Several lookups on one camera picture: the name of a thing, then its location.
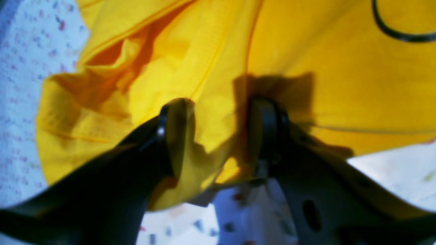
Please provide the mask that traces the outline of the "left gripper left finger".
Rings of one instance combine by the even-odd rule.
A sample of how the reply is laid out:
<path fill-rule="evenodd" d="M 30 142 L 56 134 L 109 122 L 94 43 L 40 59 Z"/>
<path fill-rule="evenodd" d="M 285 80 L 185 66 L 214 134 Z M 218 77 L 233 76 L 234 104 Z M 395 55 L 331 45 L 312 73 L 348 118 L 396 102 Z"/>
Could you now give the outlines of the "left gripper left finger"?
<path fill-rule="evenodd" d="M 189 99 L 165 104 L 114 148 L 1 209 L 1 233 L 34 245 L 134 245 L 154 190 L 181 174 Z"/>

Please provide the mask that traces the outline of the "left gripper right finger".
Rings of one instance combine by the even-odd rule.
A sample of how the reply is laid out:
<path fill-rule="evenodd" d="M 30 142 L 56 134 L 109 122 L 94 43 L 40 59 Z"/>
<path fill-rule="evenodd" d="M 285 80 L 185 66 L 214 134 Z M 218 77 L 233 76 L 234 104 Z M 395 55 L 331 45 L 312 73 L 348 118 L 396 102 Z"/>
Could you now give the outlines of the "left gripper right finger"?
<path fill-rule="evenodd" d="M 435 212 L 334 155 L 271 99 L 250 100 L 247 131 L 254 176 L 277 181 L 301 245 L 435 244 Z"/>

